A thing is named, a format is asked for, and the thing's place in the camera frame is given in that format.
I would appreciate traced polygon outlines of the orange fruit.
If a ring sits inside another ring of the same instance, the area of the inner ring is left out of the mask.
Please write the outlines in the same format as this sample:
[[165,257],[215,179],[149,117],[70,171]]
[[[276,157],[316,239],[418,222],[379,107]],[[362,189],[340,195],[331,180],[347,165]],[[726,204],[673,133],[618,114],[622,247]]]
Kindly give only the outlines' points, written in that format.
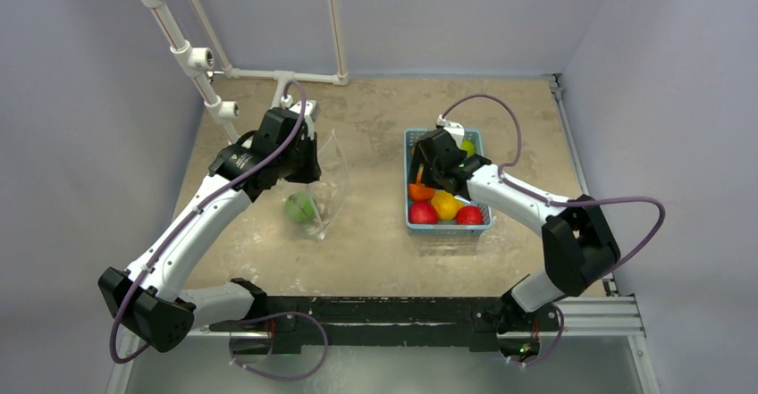
[[430,201],[434,195],[436,194],[437,190],[427,187],[425,184],[422,183],[422,176],[424,173],[425,167],[420,164],[417,171],[416,179],[413,183],[408,184],[407,192],[408,192],[408,199],[412,202],[423,202],[423,201]]

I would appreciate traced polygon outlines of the clear zip top bag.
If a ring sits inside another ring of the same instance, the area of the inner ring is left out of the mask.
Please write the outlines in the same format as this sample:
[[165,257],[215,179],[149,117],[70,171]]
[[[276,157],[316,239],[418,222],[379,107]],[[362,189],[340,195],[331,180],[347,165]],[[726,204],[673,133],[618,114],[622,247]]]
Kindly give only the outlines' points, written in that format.
[[[311,196],[316,218],[309,223],[295,223],[285,214],[284,216],[302,237],[324,240],[328,228],[343,208],[350,192],[350,170],[335,130],[331,131],[326,143],[320,146],[317,156],[322,171],[320,179],[307,185],[289,184],[289,195],[306,192]],[[283,201],[283,213],[286,199]]]

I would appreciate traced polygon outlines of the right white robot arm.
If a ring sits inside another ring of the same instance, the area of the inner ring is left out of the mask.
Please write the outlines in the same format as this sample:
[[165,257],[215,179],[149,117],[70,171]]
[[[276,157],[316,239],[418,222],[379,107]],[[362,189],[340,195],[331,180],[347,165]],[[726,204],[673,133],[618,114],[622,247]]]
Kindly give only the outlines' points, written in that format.
[[508,175],[481,155],[468,155],[442,128],[413,146],[408,180],[497,210],[542,241],[543,269],[528,275],[501,298],[504,322],[515,329],[537,310],[564,297],[578,297],[620,260],[620,251],[598,201],[587,195],[553,195]]

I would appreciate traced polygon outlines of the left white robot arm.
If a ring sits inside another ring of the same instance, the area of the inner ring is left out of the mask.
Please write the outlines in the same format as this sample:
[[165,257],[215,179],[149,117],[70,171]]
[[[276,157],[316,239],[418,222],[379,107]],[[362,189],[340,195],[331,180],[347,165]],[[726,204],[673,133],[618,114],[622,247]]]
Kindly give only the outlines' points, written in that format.
[[279,181],[319,180],[314,101],[272,108],[257,130],[219,151],[195,196],[126,269],[106,269],[98,287],[114,318],[146,346],[167,352],[200,326],[236,322],[253,331],[266,319],[266,294],[252,282],[186,289],[199,260],[226,227]]

